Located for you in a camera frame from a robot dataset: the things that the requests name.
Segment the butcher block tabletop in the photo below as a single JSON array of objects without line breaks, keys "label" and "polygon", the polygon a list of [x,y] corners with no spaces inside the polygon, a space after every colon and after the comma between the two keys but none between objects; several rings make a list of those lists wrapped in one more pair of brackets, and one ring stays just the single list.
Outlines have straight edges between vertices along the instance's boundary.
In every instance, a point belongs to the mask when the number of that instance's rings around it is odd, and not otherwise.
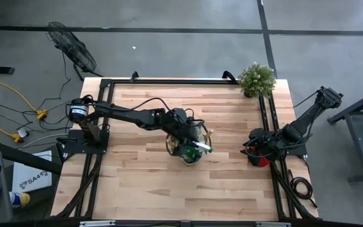
[{"label": "butcher block tabletop", "polygon": [[[100,80],[85,78],[81,96],[97,99]],[[153,97],[162,98],[170,108],[193,109],[195,118],[214,130],[214,151],[196,165],[186,166],[166,151],[163,131],[145,131],[110,119],[93,219],[278,220],[269,166],[254,167],[239,152],[250,131],[263,127],[258,98],[244,97],[239,85],[117,84],[112,102],[132,108]],[[296,118],[287,80],[277,79],[274,100],[281,127]],[[154,100],[139,109],[145,108],[163,108],[163,104]],[[63,164],[51,215],[61,212],[79,188],[85,156],[75,154]],[[294,177],[310,180],[302,160],[288,156],[286,162]],[[280,190],[288,215],[286,196]],[[86,191],[83,212],[88,197]],[[318,215],[309,201],[301,202]]]}]

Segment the potted plant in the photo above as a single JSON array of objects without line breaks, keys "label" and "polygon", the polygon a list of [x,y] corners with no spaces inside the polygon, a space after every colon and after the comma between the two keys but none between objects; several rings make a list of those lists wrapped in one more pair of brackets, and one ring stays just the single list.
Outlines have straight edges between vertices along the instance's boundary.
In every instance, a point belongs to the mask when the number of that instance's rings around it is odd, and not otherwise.
[{"label": "potted plant", "polygon": [[255,63],[242,71],[238,76],[241,92],[253,98],[263,95],[269,98],[275,84],[274,70],[268,66]]}]

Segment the fan grille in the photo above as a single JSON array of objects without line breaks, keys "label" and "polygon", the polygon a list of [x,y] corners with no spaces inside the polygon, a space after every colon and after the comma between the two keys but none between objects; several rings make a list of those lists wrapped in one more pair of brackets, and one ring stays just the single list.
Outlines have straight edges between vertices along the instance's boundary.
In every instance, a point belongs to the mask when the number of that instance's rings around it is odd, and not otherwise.
[{"label": "fan grille", "polygon": [[58,21],[50,22],[49,35],[55,47],[63,53],[78,67],[85,72],[93,72],[96,69],[96,61],[86,49],[85,44],[79,41],[62,23]]}]

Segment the gray floor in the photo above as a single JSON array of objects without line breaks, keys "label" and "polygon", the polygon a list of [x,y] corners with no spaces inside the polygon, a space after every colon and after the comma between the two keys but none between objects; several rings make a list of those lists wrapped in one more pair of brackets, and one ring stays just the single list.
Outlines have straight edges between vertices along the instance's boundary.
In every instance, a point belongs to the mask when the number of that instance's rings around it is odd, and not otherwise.
[{"label": "gray floor", "polygon": [[[363,0],[263,0],[269,29],[363,30]],[[261,28],[255,0],[0,0],[0,24],[153,28]],[[105,76],[186,76],[218,78],[224,70],[238,74],[254,61],[267,63],[262,35],[76,33]],[[363,37],[271,36],[279,78],[289,80],[294,103],[320,86],[343,93],[339,109],[325,112],[314,124],[307,144],[312,184],[320,216],[330,221],[363,223],[363,183],[350,186],[347,177],[362,173],[345,122],[328,125],[326,118],[363,97]],[[65,81],[59,50],[45,32],[0,32],[0,65],[16,68],[0,81],[38,105],[57,96]],[[82,83],[70,64],[72,78],[62,101],[79,95]],[[51,101],[53,107],[61,101]],[[28,110],[16,95],[0,87],[0,103]],[[310,106],[296,109],[300,115]],[[24,122],[19,113],[0,113]],[[49,115],[53,122],[64,108]],[[0,118],[9,132],[17,125]],[[26,141],[44,135],[32,133]],[[0,133],[0,142],[16,146]]]}]

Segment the fan stand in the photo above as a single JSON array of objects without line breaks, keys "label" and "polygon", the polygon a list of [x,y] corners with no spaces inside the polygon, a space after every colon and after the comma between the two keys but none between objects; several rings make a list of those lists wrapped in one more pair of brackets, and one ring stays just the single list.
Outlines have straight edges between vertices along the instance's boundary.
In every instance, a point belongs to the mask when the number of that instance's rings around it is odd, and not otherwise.
[{"label": "fan stand", "polygon": [[[81,73],[79,73],[79,70],[78,70],[77,65],[74,63],[74,65],[73,65],[73,66],[74,66],[74,69],[75,69],[76,74],[78,75],[79,79],[80,79],[81,81],[84,81],[84,78],[81,76]],[[92,72],[92,71],[87,71],[87,70],[84,70],[84,69],[82,69],[82,72],[84,72],[84,73],[91,73],[91,74],[94,74],[94,75],[99,76],[99,77],[104,77],[104,76],[102,76],[102,75],[100,75],[100,74],[98,74],[98,73],[95,73],[95,72]]]}]

